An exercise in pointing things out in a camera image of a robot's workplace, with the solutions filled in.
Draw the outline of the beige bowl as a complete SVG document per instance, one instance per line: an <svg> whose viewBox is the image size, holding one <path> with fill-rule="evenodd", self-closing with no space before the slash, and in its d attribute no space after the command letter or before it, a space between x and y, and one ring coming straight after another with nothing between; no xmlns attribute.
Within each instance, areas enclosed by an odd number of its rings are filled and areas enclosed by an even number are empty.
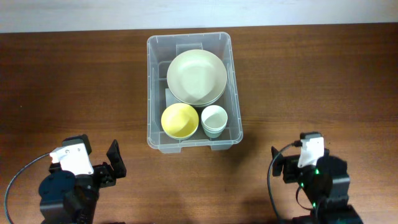
<svg viewBox="0 0 398 224"><path fill-rule="evenodd" d="M171 92L189 104L199 105L219 96L227 84L227 71L215 54L201 49L176 56L167 70Z"/></svg>

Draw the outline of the cream cup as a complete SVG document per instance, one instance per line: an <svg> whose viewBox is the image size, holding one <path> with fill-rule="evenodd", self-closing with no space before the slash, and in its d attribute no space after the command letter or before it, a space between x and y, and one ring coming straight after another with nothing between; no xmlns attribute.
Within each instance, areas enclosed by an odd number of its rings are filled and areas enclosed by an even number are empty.
<svg viewBox="0 0 398 224"><path fill-rule="evenodd" d="M210 128L226 127L227 121L226 110L218 105L207 106L201 113L201 123Z"/></svg>

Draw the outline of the mint green cup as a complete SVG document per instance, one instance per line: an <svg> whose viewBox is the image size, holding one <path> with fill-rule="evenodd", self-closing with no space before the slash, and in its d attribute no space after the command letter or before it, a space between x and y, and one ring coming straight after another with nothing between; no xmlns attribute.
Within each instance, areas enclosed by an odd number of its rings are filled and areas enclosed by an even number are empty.
<svg viewBox="0 0 398 224"><path fill-rule="evenodd" d="M218 138L222 134L222 133L209 133L205 130L204 130L204 132L209 138Z"/></svg>

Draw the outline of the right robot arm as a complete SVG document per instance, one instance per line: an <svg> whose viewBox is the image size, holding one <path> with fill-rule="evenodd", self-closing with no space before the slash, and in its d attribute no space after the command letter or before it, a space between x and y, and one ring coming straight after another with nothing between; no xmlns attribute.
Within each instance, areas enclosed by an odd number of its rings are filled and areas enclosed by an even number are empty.
<svg viewBox="0 0 398 224"><path fill-rule="evenodd" d="M360 224L361 217L348 203L350 177L347 162L330 155L325 148L324 156L317 163L303 168L298 167L299 156L283 156L281 151L271 148L272 161L267 175L267 186L271 186L271 176L282 175L286 184L298 183L295 195L304 191L311 203L309 215L284 219L277 216L279 223L298 224Z"/></svg>

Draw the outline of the yellow small bowl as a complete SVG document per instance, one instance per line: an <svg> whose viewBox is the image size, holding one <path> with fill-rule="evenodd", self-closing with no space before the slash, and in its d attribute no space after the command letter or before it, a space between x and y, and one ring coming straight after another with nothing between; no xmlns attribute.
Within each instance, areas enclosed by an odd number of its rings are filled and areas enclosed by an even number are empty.
<svg viewBox="0 0 398 224"><path fill-rule="evenodd" d="M194 107L185 103L176 103L164 110L161 116L164 132L192 132L198 129L199 116Z"/></svg>

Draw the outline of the white small bowl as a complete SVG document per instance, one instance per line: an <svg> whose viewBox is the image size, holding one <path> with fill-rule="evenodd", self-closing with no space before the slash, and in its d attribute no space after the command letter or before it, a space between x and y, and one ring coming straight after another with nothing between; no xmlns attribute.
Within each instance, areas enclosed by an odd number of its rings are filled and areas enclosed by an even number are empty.
<svg viewBox="0 0 398 224"><path fill-rule="evenodd" d="M195 134L195 131L192 131L192 132L179 131L179 132L174 132L174 133L165 132L165 134L172 139L183 141L183 140L186 140L186 139L189 139L190 137L192 137Z"/></svg>

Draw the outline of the grey cup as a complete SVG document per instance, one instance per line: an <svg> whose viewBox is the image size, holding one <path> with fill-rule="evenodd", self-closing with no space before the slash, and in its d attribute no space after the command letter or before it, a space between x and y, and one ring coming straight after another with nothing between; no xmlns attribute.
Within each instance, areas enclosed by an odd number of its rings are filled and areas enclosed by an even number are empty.
<svg viewBox="0 0 398 224"><path fill-rule="evenodd" d="M225 129L225 126L219 127L219 128L210 128L206 126L205 124L202 125L203 129L209 133L222 133L223 130Z"/></svg>

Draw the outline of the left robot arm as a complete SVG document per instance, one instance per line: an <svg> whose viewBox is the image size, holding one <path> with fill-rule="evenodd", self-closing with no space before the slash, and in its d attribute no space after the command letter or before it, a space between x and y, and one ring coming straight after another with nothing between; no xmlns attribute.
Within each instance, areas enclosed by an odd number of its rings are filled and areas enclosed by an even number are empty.
<svg viewBox="0 0 398 224"><path fill-rule="evenodd" d="M50 152L50 174L39 186L44 223L93 223L100 189L126 176L117 140L106 153L109 163L91 165L91 152L86 134L66 138Z"/></svg>

